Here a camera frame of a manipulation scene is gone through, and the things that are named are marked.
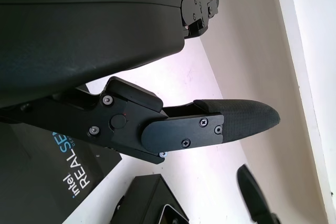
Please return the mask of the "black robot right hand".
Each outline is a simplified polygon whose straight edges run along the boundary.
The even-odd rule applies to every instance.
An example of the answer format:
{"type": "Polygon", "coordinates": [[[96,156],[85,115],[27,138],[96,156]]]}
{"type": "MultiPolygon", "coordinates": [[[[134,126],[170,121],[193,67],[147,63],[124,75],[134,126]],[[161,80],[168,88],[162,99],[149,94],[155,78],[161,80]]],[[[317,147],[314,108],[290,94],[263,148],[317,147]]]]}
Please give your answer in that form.
{"type": "Polygon", "coordinates": [[[278,223],[279,217],[270,210],[266,198],[247,165],[237,170],[237,182],[251,220],[254,223],[278,223]]]}

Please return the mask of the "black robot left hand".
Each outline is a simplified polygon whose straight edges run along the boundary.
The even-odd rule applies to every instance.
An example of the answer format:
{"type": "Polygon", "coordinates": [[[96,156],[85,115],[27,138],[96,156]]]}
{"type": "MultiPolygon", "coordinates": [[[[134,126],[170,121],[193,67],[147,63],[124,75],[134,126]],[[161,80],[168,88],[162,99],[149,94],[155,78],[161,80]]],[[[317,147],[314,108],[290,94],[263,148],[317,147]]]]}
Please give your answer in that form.
{"type": "Polygon", "coordinates": [[[55,131],[153,164],[164,153],[261,133],[278,112],[253,100],[164,107],[115,77],[180,52],[219,0],[1,0],[1,121],[55,131]]]}

